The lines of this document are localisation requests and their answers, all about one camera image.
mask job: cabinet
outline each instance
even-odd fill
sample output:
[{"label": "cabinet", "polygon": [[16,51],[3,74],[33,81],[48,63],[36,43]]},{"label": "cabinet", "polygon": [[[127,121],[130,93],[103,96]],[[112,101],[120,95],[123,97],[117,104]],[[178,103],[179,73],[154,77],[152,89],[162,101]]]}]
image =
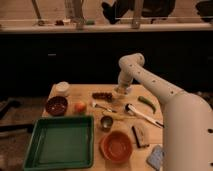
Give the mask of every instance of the cabinet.
[{"label": "cabinet", "polygon": [[117,83],[118,60],[140,52],[145,68],[188,91],[213,90],[213,32],[1,34],[3,95],[47,95],[53,83]]}]

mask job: brown bowl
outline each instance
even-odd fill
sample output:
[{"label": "brown bowl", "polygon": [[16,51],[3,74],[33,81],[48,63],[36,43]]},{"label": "brown bowl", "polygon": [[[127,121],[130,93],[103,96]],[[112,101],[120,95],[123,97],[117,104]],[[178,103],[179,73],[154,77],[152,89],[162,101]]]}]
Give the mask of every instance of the brown bowl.
[{"label": "brown bowl", "polygon": [[67,111],[68,102],[65,97],[55,96],[50,98],[46,105],[46,111],[53,116],[64,115]]},{"label": "brown bowl", "polygon": [[112,131],[102,138],[100,149],[104,157],[113,163],[125,163],[132,154],[132,143],[127,134]]}]

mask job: green plastic tray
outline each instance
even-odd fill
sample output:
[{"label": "green plastic tray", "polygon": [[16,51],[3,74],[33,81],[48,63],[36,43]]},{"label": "green plastic tray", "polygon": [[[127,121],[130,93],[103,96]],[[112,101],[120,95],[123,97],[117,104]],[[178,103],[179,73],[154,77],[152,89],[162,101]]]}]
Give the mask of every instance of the green plastic tray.
[{"label": "green plastic tray", "polygon": [[93,146],[92,116],[41,118],[33,130],[24,171],[89,168]]}]

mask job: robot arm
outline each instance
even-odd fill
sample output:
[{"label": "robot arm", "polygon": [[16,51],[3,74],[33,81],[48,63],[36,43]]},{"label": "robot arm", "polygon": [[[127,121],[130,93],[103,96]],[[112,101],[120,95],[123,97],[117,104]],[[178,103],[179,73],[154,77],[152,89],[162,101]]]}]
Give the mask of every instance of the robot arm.
[{"label": "robot arm", "polygon": [[119,93],[125,93],[133,78],[164,105],[164,171],[211,171],[213,169],[213,112],[201,97],[188,93],[142,68],[140,53],[119,60]]}]

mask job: white cup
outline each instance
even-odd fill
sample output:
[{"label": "white cup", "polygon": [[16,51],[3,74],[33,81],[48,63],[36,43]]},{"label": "white cup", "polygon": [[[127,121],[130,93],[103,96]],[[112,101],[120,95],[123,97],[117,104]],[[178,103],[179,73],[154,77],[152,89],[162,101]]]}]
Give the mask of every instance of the white cup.
[{"label": "white cup", "polygon": [[55,87],[58,96],[67,97],[69,96],[70,85],[66,81],[59,82]]}]

